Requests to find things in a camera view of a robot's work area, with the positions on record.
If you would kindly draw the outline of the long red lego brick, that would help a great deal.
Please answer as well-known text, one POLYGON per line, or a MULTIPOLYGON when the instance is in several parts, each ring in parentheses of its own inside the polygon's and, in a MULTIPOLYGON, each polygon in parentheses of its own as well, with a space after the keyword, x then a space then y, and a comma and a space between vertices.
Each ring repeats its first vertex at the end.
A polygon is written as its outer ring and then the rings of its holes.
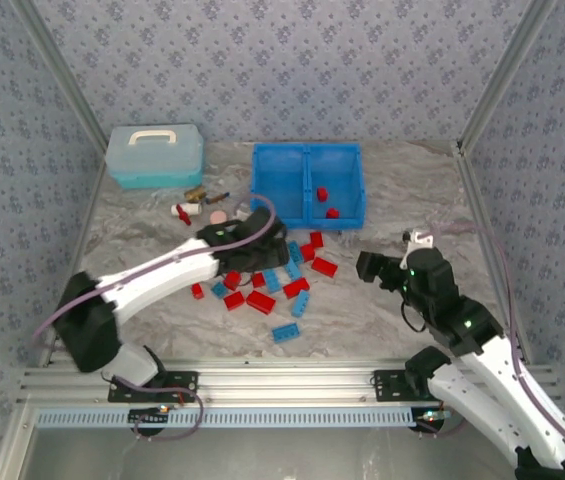
POLYGON ((333 278, 338 270, 338 265, 316 256, 311 263, 311 268, 322 275, 333 278))
POLYGON ((294 298, 298 296, 300 292, 309 290, 310 284, 304 277, 300 277, 283 287, 283 292, 287 299, 294 298))
POLYGON ((276 300, 273 297, 266 295, 260 291, 253 290, 246 297, 246 303, 248 306, 259 311, 260 313, 269 315, 276 305, 276 300))

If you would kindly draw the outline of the brass ball valve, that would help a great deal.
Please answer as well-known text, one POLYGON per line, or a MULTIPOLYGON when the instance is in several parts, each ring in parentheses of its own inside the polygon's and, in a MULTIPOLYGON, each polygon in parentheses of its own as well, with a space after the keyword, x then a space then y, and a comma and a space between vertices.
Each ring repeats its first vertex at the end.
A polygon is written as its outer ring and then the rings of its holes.
POLYGON ((230 193, 224 192, 222 194, 210 195, 202 185, 199 185, 187 190, 184 196, 186 201, 189 203, 203 203, 211 205, 227 199, 230 196, 230 193))

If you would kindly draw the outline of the translucent teal storage box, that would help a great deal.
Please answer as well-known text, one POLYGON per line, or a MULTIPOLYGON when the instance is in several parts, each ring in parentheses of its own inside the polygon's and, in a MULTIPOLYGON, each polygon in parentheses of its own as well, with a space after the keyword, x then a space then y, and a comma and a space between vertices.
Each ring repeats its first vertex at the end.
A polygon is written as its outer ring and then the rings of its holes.
POLYGON ((193 124, 119 126, 105 162, 124 189, 196 187, 204 173, 204 139, 193 124))

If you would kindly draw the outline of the small controller board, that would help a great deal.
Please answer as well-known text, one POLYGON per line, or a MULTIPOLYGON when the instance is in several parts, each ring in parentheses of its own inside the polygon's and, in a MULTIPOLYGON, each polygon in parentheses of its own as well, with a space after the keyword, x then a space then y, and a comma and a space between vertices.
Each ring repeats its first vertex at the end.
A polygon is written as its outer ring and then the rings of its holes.
POLYGON ((415 425, 412 430, 423 434, 438 434, 451 414, 443 409, 414 408, 412 410, 415 425))
POLYGON ((127 415, 127 424, 138 436, 151 438, 165 429, 168 417, 168 411, 160 407, 131 409, 127 415))

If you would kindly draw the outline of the metal lower panel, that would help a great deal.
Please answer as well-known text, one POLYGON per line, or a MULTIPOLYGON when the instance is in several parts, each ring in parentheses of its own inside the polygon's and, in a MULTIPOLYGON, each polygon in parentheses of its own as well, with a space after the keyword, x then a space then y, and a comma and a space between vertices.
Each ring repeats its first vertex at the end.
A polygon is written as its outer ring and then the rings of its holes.
POLYGON ((475 428, 452 420, 441 436, 412 427, 38 428, 43 408, 12 421, 0 480, 515 480, 513 466, 475 428))

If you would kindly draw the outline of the aluminium side rail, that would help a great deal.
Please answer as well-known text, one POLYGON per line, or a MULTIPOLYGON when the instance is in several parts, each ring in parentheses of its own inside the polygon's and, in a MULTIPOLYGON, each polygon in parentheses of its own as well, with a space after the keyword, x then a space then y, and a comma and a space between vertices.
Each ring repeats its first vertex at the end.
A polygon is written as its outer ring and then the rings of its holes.
POLYGON ((518 315, 518 309, 515 299, 512 299, 511 303, 509 300, 508 285, 510 278, 507 275, 508 264, 506 262, 506 255, 504 254, 504 247, 493 230, 478 181, 469 157, 465 153, 462 142, 456 140, 452 142, 451 145, 471 214, 474 222, 478 225, 477 235, 500 315, 504 321, 505 327, 508 328, 509 306, 513 307, 515 315, 518 315))
MULTIPOLYGON (((81 265, 82 257, 89 238, 91 222, 95 209, 97 207, 102 182, 106 175, 105 153, 102 153, 100 155, 100 165, 98 167, 97 175, 95 176, 93 188, 91 190, 89 201, 83 216, 81 230, 77 237, 75 248, 71 256, 71 261, 69 263, 69 270, 61 283, 61 296, 63 295, 63 292, 68 285, 70 278, 78 272, 81 265)), ((34 354, 32 366, 34 367, 47 367, 54 352, 56 334, 55 331, 46 324, 47 321, 48 319, 44 320, 42 324, 36 328, 32 336, 32 348, 34 354)))

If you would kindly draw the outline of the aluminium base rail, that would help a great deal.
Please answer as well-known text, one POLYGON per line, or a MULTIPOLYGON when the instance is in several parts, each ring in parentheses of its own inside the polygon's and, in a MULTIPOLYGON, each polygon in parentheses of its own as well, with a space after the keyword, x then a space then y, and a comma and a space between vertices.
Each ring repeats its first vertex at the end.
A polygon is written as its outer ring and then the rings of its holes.
MULTIPOLYGON (((397 370, 402 360, 315 358, 220 358, 166 361, 168 370, 199 373, 198 393, 211 407, 358 406, 375 401, 376 370, 397 370)), ((18 403, 38 405, 104 404, 108 384, 99 373, 83 374, 68 357, 30 368, 16 388, 18 403)))

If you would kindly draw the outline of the aluminium corner post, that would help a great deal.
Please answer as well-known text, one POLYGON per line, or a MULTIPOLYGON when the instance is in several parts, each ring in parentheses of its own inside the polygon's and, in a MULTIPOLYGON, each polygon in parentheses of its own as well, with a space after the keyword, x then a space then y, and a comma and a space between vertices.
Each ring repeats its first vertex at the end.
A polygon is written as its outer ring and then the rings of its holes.
POLYGON ((107 137, 33 0, 9 0, 9 2, 86 135, 96 150, 104 155, 108 145, 107 137))
POLYGON ((475 147, 557 3, 558 0, 529 1, 461 136, 457 140, 458 151, 464 156, 467 156, 475 147))

